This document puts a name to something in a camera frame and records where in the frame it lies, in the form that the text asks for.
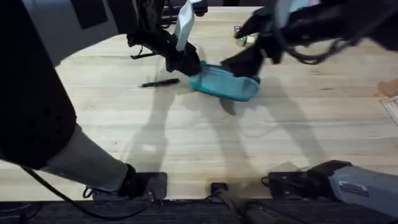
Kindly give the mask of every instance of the black base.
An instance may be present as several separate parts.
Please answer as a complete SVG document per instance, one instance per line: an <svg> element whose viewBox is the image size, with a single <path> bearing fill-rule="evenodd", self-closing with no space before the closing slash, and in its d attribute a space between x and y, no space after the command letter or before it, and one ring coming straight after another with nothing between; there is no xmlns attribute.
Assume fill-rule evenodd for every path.
<svg viewBox="0 0 398 224"><path fill-rule="evenodd" d="M141 196L142 199L153 202L166 198L167 174L165 172L139 172L136 173L136 177L143 180L146 186L146 192ZM120 201L129 200L129 198L95 190L93 200Z"/></svg>

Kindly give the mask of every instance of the wooden tabletop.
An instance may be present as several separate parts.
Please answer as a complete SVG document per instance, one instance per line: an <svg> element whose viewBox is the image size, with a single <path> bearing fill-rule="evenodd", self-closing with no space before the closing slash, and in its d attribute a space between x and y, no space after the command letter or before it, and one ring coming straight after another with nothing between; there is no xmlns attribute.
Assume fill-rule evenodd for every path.
<svg viewBox="0 0 398 224"><path fill-rule="evenodd" d="M233 27L253 10L211 7L197 18L189 41L201 59L218 63L242 50ZM268 172L331 159L398 175L398 128L377 90L396 78L396 53L367 40L318 66L286 55L280 65L264 65L254 99L233 103L192 91L187 77L165 71L161 57L131 60L136 52L118 36L72 55L57 71L89 137L139 172L168 173L168 198L205 197L212 182L227 182L242 196L267 196L259 178ZM182 79L175 86L138 88L175 77ZM42 175L81 199L83 185ZM5 162L0 182L1 200L58 200Z"/></svg>

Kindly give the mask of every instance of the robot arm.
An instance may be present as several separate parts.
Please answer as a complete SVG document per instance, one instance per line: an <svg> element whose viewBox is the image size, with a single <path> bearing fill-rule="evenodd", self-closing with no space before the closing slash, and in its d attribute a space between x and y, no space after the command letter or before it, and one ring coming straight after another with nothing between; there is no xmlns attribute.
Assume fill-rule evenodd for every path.
<svg viewBox="0 0 398 224"><path fill-rule="evenodd" d="M388 50L397 50L398 2L372 0L322 0L320 4L295 12L288 9L292 1L271 0L253 12L236 38L258 33L253 46L227 58L221 64L236 77L258 74L264 59L282 61L288 53L299 62L319 64L347 47L370 37ZM335 41L320 55L304 55L295 46L309 46L324 40Z"/></svg>
<svg viewBox="0 0 398 224"><path fill-rule="evenodd" d="M0 159L123 197L147 181L106 153L76 123L54 69L67 56L118 34L166 58L167 70L198 73L196 48L160 26L164 1L0 0ZM165 197L165 189L157 198Z"/></svg>

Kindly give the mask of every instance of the black cable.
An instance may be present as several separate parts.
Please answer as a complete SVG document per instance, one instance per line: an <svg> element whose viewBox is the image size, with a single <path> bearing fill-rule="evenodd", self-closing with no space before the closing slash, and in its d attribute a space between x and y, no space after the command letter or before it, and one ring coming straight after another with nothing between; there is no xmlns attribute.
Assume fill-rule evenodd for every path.
<svg viewBox="0 0 398 224"><path fill-rule="evenodd" d="M173 11L174 11L174 7L173 7L173 5L172 5L171 0L167 0L167 5L168 5L168 7L169 7L170 21L169 21L169 23L168 23L166 26L162 26L163 29L168 29L168 28L172 25L172 23L173 23Z"/></svg>
<svg viewBox="0 0 398 224"><path fill-rule="evenodd" d="M94 190L91 188L86 187L86 189L83 191L83 198L88 199L94 194Z"/></svg>
<svg viewBox="0 0 398 224"><path fill-rule="evenodd" d="M153 206L154 204L151 203L150 205L132 213L129 215L124 215L121 217L107 217L107 216L103 216L103 215L98 215L96 213L93 213L85 208L83 208L82 206L80 206L79 204L77 204L76 202L74 202L72 199L68 198L66 195L64 195L63 193L59 192L57 189L55 189L53 186L51 186L47 181L45 181L43 178L41 178L41 176L39 176L38 174L36 174L33 170L31 169L27 169L25 167L21 167L25 172L27 172L31 177L33 177L36 181L38 181L41 185L43 185L45 188L49 189L52 193L54 193L56 196L64 199L64 201L70 203L71 205L73 205L75 208L79 209L81 212L83 212L86 215L95 217L95 218L99 218L102 220L107 220L107 221L120 221L120 220L125 220L127 218L131 218L135 215L138 215L140 213L142 213L143 211L147 210L148 208L151 208L151 206Z"/></svg>
<svg viewBox="0 0 398 224"><path fill-rule="evenodd" d="M333 41L333 43L330 45L329 49L322 54L318 55L305 55L301 54L300 52L296 51L294 47L289 47L286 39L284 38L282 32L277 26L277 1L274 1L274 11L272 13L272 20L271 20L271 26L272 26L272 31L274 32L275 39L278 41L280 46L284 51L286 51L290 56L296 58L299 62L309 64L309 65L317 65L319 63L324 62L327 58L334 54L340 53L342 50L345 48L349 47L350 45L353 45L355 40L358 40L361 38L360 35L357 35L350 41L345 41L344 39L336 39Z"/></svg>

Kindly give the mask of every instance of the gray robot arm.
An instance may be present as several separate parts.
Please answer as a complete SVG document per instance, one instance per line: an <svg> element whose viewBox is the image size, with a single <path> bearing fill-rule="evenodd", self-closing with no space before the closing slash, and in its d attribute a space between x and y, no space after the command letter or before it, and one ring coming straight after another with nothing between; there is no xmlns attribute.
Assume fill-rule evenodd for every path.
<svg viewBox="0 0 398 224"><path fill-rule="evenodd" d="M54 66L118 34L139 30L136 0L23 0Z"/></svg>
<svg viewBox="0 0 398 224"><path fill-rule="evenodd" d="M1 61L0 159L123 197L143 193L145 183L134 168L106 153L77 125L54 66L118 34L143 30L162 40L146 27L157 21L138 20L137 6L145 2L153 1L0 1L0 46L6 55Z"/></svg>

